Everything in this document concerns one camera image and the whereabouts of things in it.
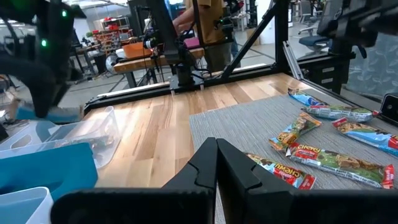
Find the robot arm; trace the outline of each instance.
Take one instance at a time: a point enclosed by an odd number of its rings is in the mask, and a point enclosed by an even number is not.
[[[44,118],[69,89],[66,81],[78,78],[76,70],[69,67],[69,51],[74,18],[86,16],[78,6],[61,0],[2,0],[0,17],[36,26],[36,35],[25,36],[23,44],[14,39],[13,54],[0,55],[0,73],[14,76],[28,87],[36,116]]]
[[[342,0],[339,12],[327,26],[318,27],[318,34],[372,47],[378,32],[398,34],[398,26],[394,23],[397,19],[398,0]]]

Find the snack bar wrapper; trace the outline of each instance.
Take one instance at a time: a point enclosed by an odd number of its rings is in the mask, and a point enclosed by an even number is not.
[[[302,134],[317,128],[322,122],[314,119],[307,113],[300,113],[298,118],[284,129],[276,138],[269,140],[269,144],[278,151],[286,151],[290,143],[296,141]]]
[[[305,106],[320,106],[320,105],[329,105],[328,103],[325,103],[321,100],[316,99],[313,96],[310,96],[306,93],[304,93],[303,91],[299,90],[299,89],[291,89],[288,88],[287,89],[287,93],[289,94],[289,96],[291,96],[292,98],[298,100],[299,102],[305,104]]]
[[[364,108],[355,108],[352,106],[308,106],[303,108],[303,110],[320,118],[340,119],[346,117],[349,121],[355,122],[370,121],[379,114],[377,111],[372,112]]]
[[[309,190],[313,187],[315,180],[317,179],[306,172],[265,159],[261,156],[251,153],[246,153],[246,155],[261,167],[273,173],[276,177],[286,181],[288,184],[293,185],[293,187],[297,189]]]
[[[398,156],[398,136],[396,135],[365,124],[350,122],[347,118],[338,119],[332,124],[339,132],[348,137]]]
[[[297,142],[286,153],[292,160],[336,175],[384,189],[392,189],[394,166],[381,166],[337,152],[327,151]]]

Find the workbench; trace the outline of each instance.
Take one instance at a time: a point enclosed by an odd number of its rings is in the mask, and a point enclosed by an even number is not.
[[[205,50],[203,48],[192,49],[190,50],[192,55],[196,58],[202,58],[205,55]],[[165,66],[168,65],[166,58],[164,55],[161,55],[157,59],[158,66]],[[134,71],[141,70],[141,69],[149,69],[146,75],[150,75],[154,80],[156,80],[156,75],[154,71],[154,67],[156,66],[155,60],[151,59],[150,57],[131,60],[128,62],[118,63],[113,68],[117,74],[126,74],[127,82],[130,88],[137,87],[137,82],[134,77]]]
[[[163,186],[193,155],[191,114],[286,94],[288,87],[311,88],[280,73],[114,105],[122,139],[113,160],[98,170],[96,186]],[[103,111],[92,110],[85,119],[101,118]]]
[[[74,56],[76,57],[76,60],[77,60],[77,62],[79,64],[79,67],[80,67],[80,70],[81,70],[81,72],[83,72],[83,74],[84,74],[85,71],[84,71],[83,66],[81,66],[79,55],[83,55],[84,56],[84,58],[86,60],[86,63],[87,63],[87,66],[90,69],[91,75],[95,75],[94,67],[91,64],[91,59],[88,56],[88,52],[97,50],[99,46],[100,46],[100,44],[95,44],[95,45],[86,46],[86,47],[82,47],[82,48],[76,48],[76,47],[74,48],[74,53],[75,53]]]

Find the storage bin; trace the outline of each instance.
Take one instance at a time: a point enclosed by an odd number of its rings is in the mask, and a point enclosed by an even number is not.
[[[142,42],[126,44],[123,46],[123,50],[126,58],[149,57],[152,55],[152,51],[145,49]]]
[[[0,194],[40,186],[56,200],[74,190],[91,189],[97,180],[93,151],[86,142],[0,159]]]
[[[113,107],[109,106],[101,119],[66,125],[38,121],[29,125],[0,145],[0,159],[88,142],[99,169],[110,162],[120,138]]]
[[[0,195],[1,223],[50,224],[52,204],[52,197],[46,187]]]

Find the clear plastic container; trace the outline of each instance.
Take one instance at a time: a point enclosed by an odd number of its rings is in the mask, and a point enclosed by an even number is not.
[[[28,125],[0,145],[0,159],[88,142],[99,169],[111,161],[121,139],[113,107],[107,107],[100,115],[100,119],[66,125],[50,121]]]
[[[50,224],[53,200],[46,187],[0,195],[0,220],[9,224]]]

